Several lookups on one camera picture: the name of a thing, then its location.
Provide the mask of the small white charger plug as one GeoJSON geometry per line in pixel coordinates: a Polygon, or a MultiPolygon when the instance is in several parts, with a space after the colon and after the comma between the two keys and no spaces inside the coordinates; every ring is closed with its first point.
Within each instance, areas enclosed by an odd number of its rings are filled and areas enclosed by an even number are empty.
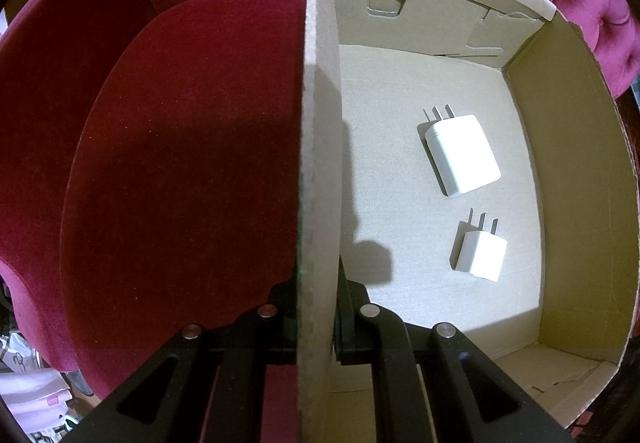
{"type": "Polygon", "coordinates": [[[491,221],[486,212],[460,222],[449,263],[457,272],[496,283],[501,275],[508,242],[497,234],[498,218],[491,221]]]}

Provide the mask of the large white charger plug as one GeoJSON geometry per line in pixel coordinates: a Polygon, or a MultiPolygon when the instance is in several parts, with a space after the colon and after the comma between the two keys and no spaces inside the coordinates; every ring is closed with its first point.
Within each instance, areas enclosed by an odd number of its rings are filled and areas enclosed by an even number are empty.
{"type": "Polygon", "coordinates": [[[457,116],[450,105],[445,112],[442,117],[434,107],[436,120],[423,134],[445,195],[458,197],[497,182],[501,171],[475,114],[457,116]]]}

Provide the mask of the cardboard box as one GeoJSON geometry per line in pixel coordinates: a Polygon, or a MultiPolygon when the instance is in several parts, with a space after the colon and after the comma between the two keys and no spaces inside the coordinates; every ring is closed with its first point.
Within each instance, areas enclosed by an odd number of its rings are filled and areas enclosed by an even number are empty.
{"type": "Polygon", "coordinates": [[[580,29],[548,0],[306,0],[298,226],[305,442],[370,440],[337,279],[449,329],[564,434],[636,309],[637,175],[580,29]]]}

